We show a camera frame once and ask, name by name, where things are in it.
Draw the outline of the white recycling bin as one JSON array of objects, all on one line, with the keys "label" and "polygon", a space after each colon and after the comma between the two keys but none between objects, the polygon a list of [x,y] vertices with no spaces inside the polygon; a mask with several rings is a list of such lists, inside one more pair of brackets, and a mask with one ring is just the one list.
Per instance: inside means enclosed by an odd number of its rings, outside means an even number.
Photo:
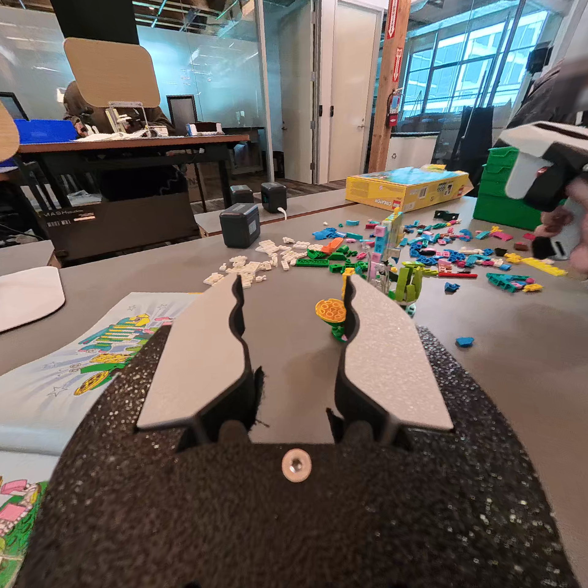
[{"label": "white recycling bin", "polygon": [[434,158],[439,134],[439,131],[392,133],[385,170],[429,165]]}]

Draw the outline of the yellow toy brick box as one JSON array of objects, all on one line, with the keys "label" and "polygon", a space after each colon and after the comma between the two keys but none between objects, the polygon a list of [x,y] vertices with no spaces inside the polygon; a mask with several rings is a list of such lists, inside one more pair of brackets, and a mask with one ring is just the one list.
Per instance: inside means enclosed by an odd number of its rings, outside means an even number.
[{"label": "yellow toy brick box", "polygon": [[457,200],[473,185],[466,172],[429,164],[349,176],[345,189],[347,201],[391,212],[411,212]]}]

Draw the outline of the grey desk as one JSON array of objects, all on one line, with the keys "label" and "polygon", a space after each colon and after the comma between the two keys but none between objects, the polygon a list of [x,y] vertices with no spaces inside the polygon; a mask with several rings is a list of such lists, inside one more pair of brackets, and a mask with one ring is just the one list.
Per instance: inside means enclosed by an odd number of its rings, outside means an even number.
[{"label": "grey desk", "polygon": [[[64,306],[1,335],[1,374],[72,342],[130,292],[204,292],[203,280],[238,251],[221,236],[196,239],[61,271]],[[587,587],[587,289],[570,272],[528,268],[541,293],[509,295],[485,274],[454,295],[423,281],[415,322],[430,330],[508,419],[553,506],[578,581]],[[265,372],[252,440],[331,442],[326,408],[338,344],[315,316],[338,298],[327,270],[273,270],[245,290],[245,340]],[[459,348],[457,337],[474,337]]]}]

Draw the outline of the pile of white toy bricks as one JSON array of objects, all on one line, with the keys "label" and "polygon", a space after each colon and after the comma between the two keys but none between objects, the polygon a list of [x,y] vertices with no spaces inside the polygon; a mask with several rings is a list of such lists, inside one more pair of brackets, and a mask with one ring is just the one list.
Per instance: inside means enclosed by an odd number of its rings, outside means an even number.
[{"label": "pile of white toy bricks", "polygon": [[287,272],[297,261],[310,260],[309,253],[321,253],[322,245],[305,241],[295,241],[283,237],[283,243],[275,243],[266,239],[259,242],[254,251],[263,256],[261,261],[249,259],[244,254],[234,255],[228,262],[223,263],[217,272],[210,274],[203,284],[214,286],[229,275],[239,275],[242,286],[250,288],[254,283],[265,282],[269,272],[273,270]]}]

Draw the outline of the wooden pillar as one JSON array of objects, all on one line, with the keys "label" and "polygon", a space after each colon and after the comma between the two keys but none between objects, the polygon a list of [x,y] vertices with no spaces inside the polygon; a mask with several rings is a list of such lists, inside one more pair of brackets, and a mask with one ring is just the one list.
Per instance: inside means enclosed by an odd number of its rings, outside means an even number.
[{"label": "wooden pillar", "polygon": [[401,63],[406,43],[410,1],[389,1],[380,64],[376,112],[371,136],[369,172],[381,172],[386,168],[391,129],[388,125],[390,106],[399,87]]}]

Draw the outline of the pile of colourful toy bricks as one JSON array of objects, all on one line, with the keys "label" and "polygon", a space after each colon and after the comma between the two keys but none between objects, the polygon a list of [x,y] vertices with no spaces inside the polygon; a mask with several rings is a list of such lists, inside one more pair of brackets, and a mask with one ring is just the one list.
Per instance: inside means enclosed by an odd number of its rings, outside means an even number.
[{"label": "pile of colourful toy bricks", "polygon": [[455,293],[461,281],[475,280],[481,271],[500,290],[533,293],[543,287],[528,275],[515,274],[519,265],[553,277],[567,275],[551,260],[521,255],[532,243],[532,235],[515,242],[513,252],[498,247],[467,247],[471,241],[479,245],[489,238],[506,243],[512,236],[498,226],[474,232],[461,228],[459,215],[450,211],[436,211],[432,224],[418,220],[404,224],[403,213],[394,209],[381,221],[369,219],[362,233],[351,231],[360,229],[358,220],[349,219],[337,227],[324,225],[313,233],[309,245],[302,246],[306,254],[296,265],[358,275],[404,307],[418,300],[426,277],[444,279],[445,293]]}]

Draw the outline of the person's right hand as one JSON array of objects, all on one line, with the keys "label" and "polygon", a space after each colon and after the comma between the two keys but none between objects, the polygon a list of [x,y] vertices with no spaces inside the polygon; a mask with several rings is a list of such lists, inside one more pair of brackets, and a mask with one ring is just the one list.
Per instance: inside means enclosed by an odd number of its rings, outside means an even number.
[{"label": "person's right hand", "polygon": [[[567,196],[576,202],[584,211],[582,219],[581,239],[579,244],[572,250],[569,263],[573,270],[587,277],[587,181],[577,178],[567,187]],[[565,207],[558,207],[552,212],[541,214],[541,225],[534,233],[536,236],[554,238],[565,226],[574,221],[574,216]]]}]

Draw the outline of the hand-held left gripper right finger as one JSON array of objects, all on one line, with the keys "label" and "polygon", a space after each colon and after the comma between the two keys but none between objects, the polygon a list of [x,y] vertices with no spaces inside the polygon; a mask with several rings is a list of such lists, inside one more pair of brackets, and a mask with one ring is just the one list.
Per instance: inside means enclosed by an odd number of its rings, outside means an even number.
[{"label": "hand-held left gripper right finger", "polygon": [[340,444],[356,424],[379,445],[410,431],[446,435],[454,421],[417,327],[395,301],[359,275],[345,279],[343,338],[328,384],[327,421]]}]

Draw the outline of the black computer monitor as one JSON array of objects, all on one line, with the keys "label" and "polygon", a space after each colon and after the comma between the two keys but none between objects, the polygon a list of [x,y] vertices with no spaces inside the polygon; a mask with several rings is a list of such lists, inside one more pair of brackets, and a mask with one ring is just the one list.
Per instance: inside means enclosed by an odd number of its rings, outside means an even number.
[{"label": "black computer monitor", "polygon": [[170,120],[177,134],[191,136],[191,125],[198,122],[194,95],[167,95],[166,101]]}]

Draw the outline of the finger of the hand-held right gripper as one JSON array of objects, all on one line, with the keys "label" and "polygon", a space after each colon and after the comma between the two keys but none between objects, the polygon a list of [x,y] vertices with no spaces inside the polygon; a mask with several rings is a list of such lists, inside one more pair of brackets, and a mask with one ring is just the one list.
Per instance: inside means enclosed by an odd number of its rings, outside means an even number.
[{"label": "finger of the hand-held right gripper", "polygon": [[564,123],[541,121],[504,129],[499,140],[519,152],[543,159],[554,143],[580,152],[587,151],[587,129]]},{"label": "finger of the hand-held right gripper", "polygon": [[522,200],[527,195],[534,181],[553,164],[546,159],[518,150],[516,161],[505,185],[505,194],[509,199]]}]

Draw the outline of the stack of green bins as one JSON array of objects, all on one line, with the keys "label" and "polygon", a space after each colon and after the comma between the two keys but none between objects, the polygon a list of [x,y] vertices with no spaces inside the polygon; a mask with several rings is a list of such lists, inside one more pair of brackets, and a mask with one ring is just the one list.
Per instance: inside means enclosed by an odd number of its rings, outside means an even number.
[{"label": "stack of green bins", "polygon": [[540,225],[540,211],[508,198],[504,191],[517,156],[518,150],[512,146],[489,150],[473,216],[477,220],[533,231]]}]

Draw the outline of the brown wooden top table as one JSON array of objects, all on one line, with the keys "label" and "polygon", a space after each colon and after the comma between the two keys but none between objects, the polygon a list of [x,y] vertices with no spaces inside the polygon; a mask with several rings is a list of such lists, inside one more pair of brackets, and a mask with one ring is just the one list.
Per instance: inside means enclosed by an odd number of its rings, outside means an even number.
[{"label": "brown wooden top table", "polygon": [[163,165],[173,165],[181,170],[182,165],[200,163],[217,164],[224,203],[228,206],[231,204],[227,170],[230,149],[246,138],[247,135],[230,135],[30,144],[20,145],[15,158],[27,181],[30,180],[31,168],[25,165],[31,162],[38,164],[54,191],[59,207],[56,208],[52,201],[47,203],[39,198],[41,212],[80,206],[71,204],[58,185],[58,178],[62,175]]}]

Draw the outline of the blue plastic bin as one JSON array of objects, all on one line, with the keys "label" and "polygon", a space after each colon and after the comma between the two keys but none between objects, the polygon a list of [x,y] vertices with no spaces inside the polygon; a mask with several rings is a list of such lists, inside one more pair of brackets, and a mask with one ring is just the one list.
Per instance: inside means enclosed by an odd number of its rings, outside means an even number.
[{"label": "blue plastic bin", "polygon": [[64,143],[78,138],[71,121],[52,119],[14,119],[20,144]]}]

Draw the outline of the colourful toy brick flower model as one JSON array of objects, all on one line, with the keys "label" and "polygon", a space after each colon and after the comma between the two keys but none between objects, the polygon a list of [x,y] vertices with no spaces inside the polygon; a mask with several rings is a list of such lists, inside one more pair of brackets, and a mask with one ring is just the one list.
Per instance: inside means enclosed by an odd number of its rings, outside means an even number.
[{"label": "colourful toy brick flower model", "polygon": [[340,299],[320,300],[315,313],[331,328],[333,336],[344,341],[346,310],[345,290],[350,276],[356,275],[396,302],[410,317],[414,316],[416,302],[420,297],[423,279],[436,277],[424,262],[403,262],[399,264],[401,247],[406,243],[401,238],[403,213],[395,209],[383,221],[371,229],[371,237],[326,228],[314,234],[325,244],[307,249],[305,262],[312,267],[328,268],[330,273],[343,276]]}]

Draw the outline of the large black power station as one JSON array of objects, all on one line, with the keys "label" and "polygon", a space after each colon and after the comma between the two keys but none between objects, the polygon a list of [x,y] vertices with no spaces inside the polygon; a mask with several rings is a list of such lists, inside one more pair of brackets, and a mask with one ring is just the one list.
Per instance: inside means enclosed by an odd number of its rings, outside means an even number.
[{"label": "large black power station", "polygon": [[259,209],[255,203],[235,203],[219,214],[224,245],[247,249],[260,236]]}]

